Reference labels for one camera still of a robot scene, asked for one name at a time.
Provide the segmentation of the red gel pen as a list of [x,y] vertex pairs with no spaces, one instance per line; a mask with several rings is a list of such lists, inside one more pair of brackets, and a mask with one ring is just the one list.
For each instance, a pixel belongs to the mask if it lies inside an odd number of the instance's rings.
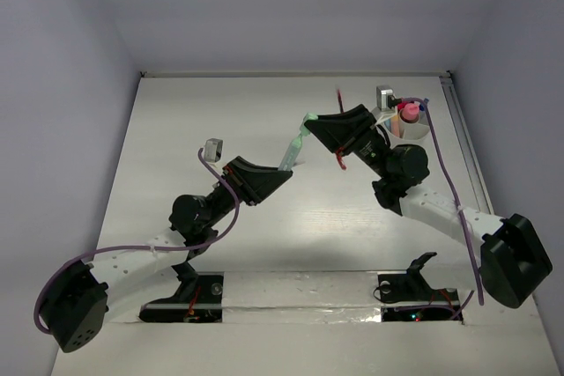
[[345,108],[344,108],[344,102],[343,102],[343,97],[342,97],[342,92],[340,90],[339,87],[336,87],[336,95],[337,95],[337,99],[338,99],[338,110],[339,113],[343,114],[345,112]]
[[343,149],[339,148],[336,152],[335,152],[335,156],[336,156],[336,160],[338,162],[338,165],[340,167],[341,170],[346,171],[347,170],[347,166],[344,162],[344,154],[343,154]]

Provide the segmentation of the green pastel highlighter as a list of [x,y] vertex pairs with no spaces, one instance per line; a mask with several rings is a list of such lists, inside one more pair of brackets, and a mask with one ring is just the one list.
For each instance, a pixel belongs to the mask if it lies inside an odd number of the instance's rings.
[[296,163],[297,158],[301,153],[301,149],[303,146],[303,138],[308,134],[309,131],[305,127],[302,127],[300,129],[300,133],[298,134],[298,136],[295,137],[288,145],[288,148],[286,149],[286,153],[278,166],[279,171],[292,170],[292,168]]

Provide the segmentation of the orange pastel highlighter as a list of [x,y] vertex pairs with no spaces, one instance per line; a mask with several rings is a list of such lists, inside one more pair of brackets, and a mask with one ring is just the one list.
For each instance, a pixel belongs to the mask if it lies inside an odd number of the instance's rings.
[[400,121],[399,121],[399,118],[397,116],[394,116],[394,117],[391,118],[390,129],[391,129],[391,133],[395,137],[397,137],[397,138],[402,137]]

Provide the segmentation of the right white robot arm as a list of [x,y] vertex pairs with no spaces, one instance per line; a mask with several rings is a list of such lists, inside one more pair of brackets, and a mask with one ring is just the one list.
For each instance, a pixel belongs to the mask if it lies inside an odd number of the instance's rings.
[[552,273],[552,262],[528,218],[482,213],[464,207],[456,191],[446,197],[427,187],[426,150],[413,143],[392,143],[384,125],[364,106],[319,115],[304,126],[330,152],[353,154],[377,174],[372,187],[382,208],[460,240],[480,295],[517,309]]

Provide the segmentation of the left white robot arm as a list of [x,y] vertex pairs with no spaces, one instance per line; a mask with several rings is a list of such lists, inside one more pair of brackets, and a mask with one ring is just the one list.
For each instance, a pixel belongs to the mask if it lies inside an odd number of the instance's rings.
[[37,329],[51,335],[61,352],[74,352],[166,269],[173,271],[164,283],[167,294],[177,301],[189,299],[197,282],[190,260],[232,231],[242,205],[257,206],[293,176],[290,170],[254,165],[242,157],[211,174],[217,180],[213,191],[177,197],[169,228],[150,241],[103,247],[65,262],[35,302]]

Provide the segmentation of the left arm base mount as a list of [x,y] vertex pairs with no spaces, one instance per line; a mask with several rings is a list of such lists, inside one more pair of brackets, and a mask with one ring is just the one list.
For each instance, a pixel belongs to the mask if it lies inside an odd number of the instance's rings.
[[176,290],[143,305],[138,318],[145,323],[221,323],[224,274],[198,274],[188,262],[170,269]]

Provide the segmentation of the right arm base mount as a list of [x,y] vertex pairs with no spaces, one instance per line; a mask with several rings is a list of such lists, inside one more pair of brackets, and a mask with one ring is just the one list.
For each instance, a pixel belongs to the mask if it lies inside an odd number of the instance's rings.
[[382,305],[383,322],[464,321],[457,291],[433,289],[421,274],[435,256],[436,252],[427,252],[403,272],[378,275],[372,295]]

